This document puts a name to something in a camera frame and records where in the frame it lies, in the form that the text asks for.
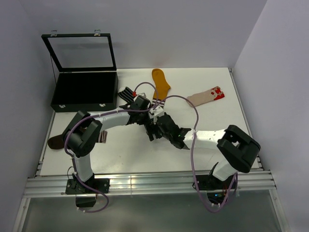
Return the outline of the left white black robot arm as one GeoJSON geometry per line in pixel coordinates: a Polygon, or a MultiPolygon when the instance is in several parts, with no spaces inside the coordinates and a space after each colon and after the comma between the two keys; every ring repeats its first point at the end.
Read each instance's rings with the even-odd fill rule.
{"type": "Polygon", "coordinates": [[[90,152],[101,132],[117,126],[147,123],[149,106],[150,101],[138,95],[133,103],[111,111],[98,114],[77,112],[62,134],[65,152],[71,156],[74,169],[72,178],[67,181],[67,195],[108,193],[110,180],[95,178],[90,152]]]}

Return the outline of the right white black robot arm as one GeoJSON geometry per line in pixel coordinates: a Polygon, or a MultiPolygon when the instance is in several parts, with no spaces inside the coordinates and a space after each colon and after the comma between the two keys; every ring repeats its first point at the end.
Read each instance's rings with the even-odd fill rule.
{"type": "Polygon", "coordinates": [[[171,116],[164,114],[144,125],[150,141],[164,137],[178,149],[192,147],[218,150],[224,159],[217,162],[208,175],[197,175],[200,190],[228,187],[235,173],[248,173],[260,152],[260,144],[236,125],[223,130],[180,128],[171,116]]]}

